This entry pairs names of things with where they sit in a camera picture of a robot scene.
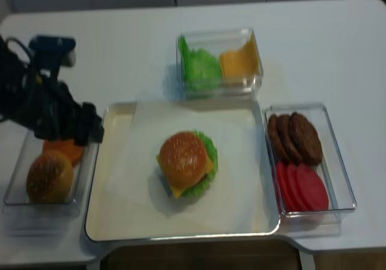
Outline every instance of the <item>green lettuce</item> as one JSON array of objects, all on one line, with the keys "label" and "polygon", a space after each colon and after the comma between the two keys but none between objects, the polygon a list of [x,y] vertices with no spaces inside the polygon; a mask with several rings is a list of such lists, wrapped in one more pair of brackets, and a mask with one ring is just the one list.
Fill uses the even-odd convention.
[{"label": "green lettuce", "polygon": [[183,79],[191,90],[213,89],[221,83],[221,68],[216,57],[205,49],[190,50],[183,36],[178,47],[183,65]]},{"label": "green lettuce", "polygon": [[213,145],[213,141],[207,137],[205,134],[203,134],[201,131],[193,131],[193,133],[198,136],[199,139],[203,142],[206,152],[212,163],[214,164],[213,170],[208,173],[198,184],[195,186],[190,187],[189,189],[186,189],[181,196],[187,198],[189,196],[199,196],[201,195],[210,185],[210,182],[213,181],[213,179],[216,176],[216,173],[218,171],[218,160],[217,160],[217,149]]}]

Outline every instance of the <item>red tomato slice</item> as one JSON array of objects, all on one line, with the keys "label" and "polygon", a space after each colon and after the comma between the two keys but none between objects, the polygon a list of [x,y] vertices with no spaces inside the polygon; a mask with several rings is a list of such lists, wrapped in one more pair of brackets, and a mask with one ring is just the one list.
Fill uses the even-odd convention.
[{"label": "red tomato slice", "polygon": [[296,182],[296,165],[289,164],[286,171],[286,183],[288,185],[289,196],[294,201],[295,207],[299,212],[310,211],[311,208],[305,203],[305,199],[301,196],[298,184]]},{"label": "red tomato slice", "polygon": [[300,196],[311,211],[328,210],[328,195],[320,177],[313,169],[304,164],[296,170],[296,182],[299,185]]},{"label": "red tomato slice", "polygon": [[276,165],[276,174],[277,180],[279,182],[280,192],[283,196],[283,200],[285,203],[285,208],[288,212],[298,212],[298,209],[295,207],[294,202],[290,198],[290,193],[288,190],[287,183],[285,182],[286,169],[285,165],[282,162],[279,162]]}]

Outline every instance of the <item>table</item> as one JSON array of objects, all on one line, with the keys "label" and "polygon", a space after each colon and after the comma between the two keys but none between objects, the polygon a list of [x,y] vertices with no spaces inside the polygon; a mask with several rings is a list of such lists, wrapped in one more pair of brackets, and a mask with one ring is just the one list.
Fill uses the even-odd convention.
[{"label": "table", "polygon": [[[340,227],[283,227],[272,237],[305,251],[385,247],[386,8],[381,1],[20,14],[7,18],[0,32],[24,43],[35,34],[75,37],[77,63],[61,69],[59,78],[77,101],[93,102],[101,115],[108,105],[134,101],[144,91],[174,96],[176,36],[181,32],[238,27],[255,30],[265,72],[257,95],[262,108],[309,101],[326,105],[358,202]],[[10,122],[0,125],[1,196],[24,134]],[[10,233],[2,214],[0,265],[86,263],[124,245],[87,240],[87,196],[81,215],[59,236]]]}]

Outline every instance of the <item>clear plastic container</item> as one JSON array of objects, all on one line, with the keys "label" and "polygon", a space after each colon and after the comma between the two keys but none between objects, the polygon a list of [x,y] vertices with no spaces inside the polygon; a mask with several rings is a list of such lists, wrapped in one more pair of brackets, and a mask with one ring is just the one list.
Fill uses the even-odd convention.
[{"label": "clear plastic container", "polygon": [[77,216],[79,214],[77,201],[81,193],[81,173],[84,160],[87,157],[88,147],[85,147],[81,162],[74,168],[74,178],[67,198],[59,204],[36,204],[31,203],[28,198],[26,182],[31,164],[42,153],[43,143],[44,140],[36,139],[32,131],[27,132],[4,196],[3,212],[5,214],[18,212],[29,218]]},{"label": "clear plastic container", "polygon": [[355,210],[356,201],[326,107],[323,104],[271,106],[264,110],[265,132],[267,132],[268,120],[271,115],[291,114],[295,111],[304,115],[318,132],[323,150],[323,160],[320,165],[313,168],[326,188],[329,198],[329,208],[327,211],[320,212],[289,212],[286,209],[276,175],[275,164],[278,162],[278,159],[273,152],[268,134],[266,134],[268,155],[270,156],[278,206],[284,218],[283,222],[295,222],[297,224],[299,222],[306,224],[339,224],[345,213]]},{"label": "clear plastic container", "polygon": [[[248,41],[254,44],[254,56],[257,60],[257,71],[252,75],[234,76],[224,79],[208,79],[204,81],[189,81],[185,79],[182,56],[178,47],[179,38],[185,37],[189,49],[205,49],[214,57],[219,59],[221,53],[229,50],[239,50]],[[256,44],[255,34],[251,28],[240,28],[234,30],[210,31],[201,33],[183,33],[177,38],[177,82],[179,90],[185,98],[196,98],[204,96],[224,96],[224,95],[245,95],[261,86],[263,68]]]}]

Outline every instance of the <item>burger patty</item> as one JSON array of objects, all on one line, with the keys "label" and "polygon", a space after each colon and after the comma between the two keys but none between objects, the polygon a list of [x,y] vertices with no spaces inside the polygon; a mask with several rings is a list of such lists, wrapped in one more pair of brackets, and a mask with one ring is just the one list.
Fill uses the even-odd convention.
[{"label": "burger patty", "polygon": [[289,119],[289,135],[305,163],[319,165],[323,159],[321,143],[315,127],[303,115],[293,113]]},{"label": "burger patty", "polygon": [[279,133],[277,132],[277,116],[276,115],[271,115],[270,119],[268,120],[268,136],[271,140],[273,151],[275,152],[277,157],[285,163],[291,162],[290,157],[285,152],[283,144],[280,140]]},{"label": "burger patty", "polygon": [[289,158],[296,164],[302,163],[303,157],[290,136],[290,115],[280,115],[277,118],[277,132]]}]

